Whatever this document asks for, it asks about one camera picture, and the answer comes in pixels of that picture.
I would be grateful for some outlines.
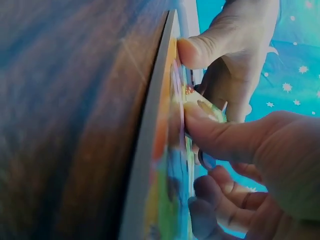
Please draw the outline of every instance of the blue fabric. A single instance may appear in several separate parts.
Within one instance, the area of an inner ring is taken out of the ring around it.
[[[224,0],[197,0],[200,31],[204,32],[221,11]],[[320,0],[281,0],[270,52],[246,121],[260,119],[272,111],[286,110],[320,116]],[[235,181],[257,191],[266,189],[236,174],[226,162],[218,161]],[[238,237],[244,234],[231,232]]]

